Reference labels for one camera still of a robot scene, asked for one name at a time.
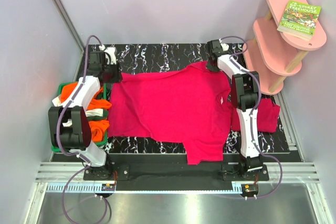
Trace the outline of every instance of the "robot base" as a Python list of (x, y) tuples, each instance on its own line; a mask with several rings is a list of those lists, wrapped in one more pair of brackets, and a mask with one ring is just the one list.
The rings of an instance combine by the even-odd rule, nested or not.
[(129, 177), (130, 166), (127, 164), (113, 165), (113, 170), (110, 168), (91, 167), (84, 173), (83, 180), (114, 180), (113, 172), (117, 172), (117, 181), (126, 181)]
[(256, 181), (256, 175), (258, 175), (258, 181), (269, 181), (269, 175), (266, 165), (263, 165), (261, 170), (241, 173), (239, 170), (239, 164), (225, 164), (222, 165), (221, 173), (223, 175), (224, 181), (246, 180), (253, 183), (254, 181)]

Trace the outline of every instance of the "wooden shelf leg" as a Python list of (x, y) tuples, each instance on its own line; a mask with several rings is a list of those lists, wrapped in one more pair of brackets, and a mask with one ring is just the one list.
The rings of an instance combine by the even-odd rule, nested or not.
[(278, 80), (276, 80), (271, 87), (268, 89), (268, 91), (270, 93), (275, 92), (275, 90), (279, 87), (279, 85), (281, 85), (283, 83), (283, 81), (285, 80), (287, 76), (280, 76)]
[(294, 68), (296, 68), (296, 66), (304, 59), (307, 53), (308, 51), (304, 50), (299, 51), (295, 55), (294, 59), (292, 59), (292, 61), (286, 66), (285, 71), (287, 73), (291, 73), (294, 70)]
[(273, 17), (271, 10), (268, 10), (268, 13), (265, 16), (265, 20), (270, 20)]

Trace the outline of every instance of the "black platform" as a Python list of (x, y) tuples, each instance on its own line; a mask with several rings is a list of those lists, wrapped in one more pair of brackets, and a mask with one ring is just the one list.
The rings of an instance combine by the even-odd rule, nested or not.
[[(166, 72), (181, 70), (187, 65), (207, 60), (206, 44), (142, 44), (114, 45), (122, 72), (137, 74), (146, 72)], [(99, 50), (98, 45), (90, 46), (90, 51)], [(242, 44), (229, 44), (230, 52), (242, 50)], [(238, 56), (239, 63), (245, 66), (244, 57)], [(83, 59), (78, 78), (82, 76)], [(285, 133), (278, 119), (275, 133), (258, 133), (260, 147), (269, 153), (289, 153)], [(238, 153), (240, 132), (231, 131), (223, 148), (223, 153)], [(185, 153), (182, 143), (161, 143), (149, 137), (110, 137), (103, 149), (109, 153)]]

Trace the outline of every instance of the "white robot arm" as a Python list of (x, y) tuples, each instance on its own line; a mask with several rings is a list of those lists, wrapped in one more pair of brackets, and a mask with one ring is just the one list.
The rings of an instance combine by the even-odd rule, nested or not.
[[(248, 69), (241, 66), (231, 55), (225, 54), (225, 45), (219, 40), (208, 42), (209, 60), (207, 68), (210, 71), (223, 71), (232, 81), (231, 102), (238, 112), (241, 129), (242, 167), (244, 172), (260, 170), (263, 167), (261, 156), (256, 149), (260, 150), (257, 133), (257, 109), (255, 106), (258, 94), (255, 81), (246, 72)], [(257, 72), (252, 74), (259, 79)]]
[[(90, 162), (88, 171), (100, 177), (113, 172), (109, 156), (91, 140), (91, 129), (85, 111), (93, 96), (99, 91), (100, 83), (121, 81), (119, 64), (115, 57), (115, 48), (99, 47), (101, 52), (92, 52), (88, 64), (88, 76), (79, 78), (78, 84), (60, 106), (53, 106), (48, 111), (51, 143), (68, 153), (75, 153), (78, 157), (85, 157)], [(71, 120), (70, 126), (64, 122)]]

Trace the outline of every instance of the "gray wall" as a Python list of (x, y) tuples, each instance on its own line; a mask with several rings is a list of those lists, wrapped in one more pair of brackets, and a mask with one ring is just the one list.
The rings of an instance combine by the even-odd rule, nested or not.
[(16, 224), (39, 164), (51, 154), (51, 99), (73, 79), (80, 51), (51, 0), (0, 6), (0, 222)]
[(228, 35), (253, 38), (266, 0), (62, 0), (83, 41), (199, 43)]
[(336, 0), (307, 0), (321, 5), (319, 17), (327, 43), (310, 52), (301, 71), (285, 80), (283, 93), (307, 161), (317, 167), (324, 194), (336, 220)]

